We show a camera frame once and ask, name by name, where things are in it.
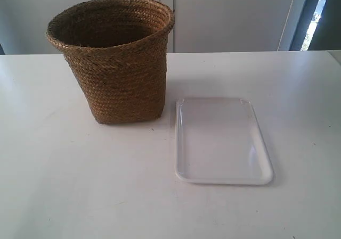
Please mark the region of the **white rectangular plastic tray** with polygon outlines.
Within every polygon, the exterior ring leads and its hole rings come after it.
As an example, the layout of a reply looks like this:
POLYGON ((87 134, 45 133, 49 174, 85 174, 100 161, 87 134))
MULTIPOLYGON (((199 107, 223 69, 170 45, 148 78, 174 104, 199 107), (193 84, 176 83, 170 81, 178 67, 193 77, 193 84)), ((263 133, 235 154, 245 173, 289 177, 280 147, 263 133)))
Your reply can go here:
POLYGON ((274 171, 251 102, 236 97, 179 99, 175 173, 194 184, 270 183, 274 171))

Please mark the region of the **brown woven wicker basket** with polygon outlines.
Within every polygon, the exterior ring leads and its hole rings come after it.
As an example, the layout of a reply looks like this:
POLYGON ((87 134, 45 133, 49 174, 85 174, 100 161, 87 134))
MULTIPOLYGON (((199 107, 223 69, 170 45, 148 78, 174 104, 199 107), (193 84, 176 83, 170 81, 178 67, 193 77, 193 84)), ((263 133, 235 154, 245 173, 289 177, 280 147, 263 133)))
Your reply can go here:
POLYGON ((167 44, 175 15, 155 0, 91 0, 47 25, 46 37, 69 64, 98 123, 161 117, 167 44))

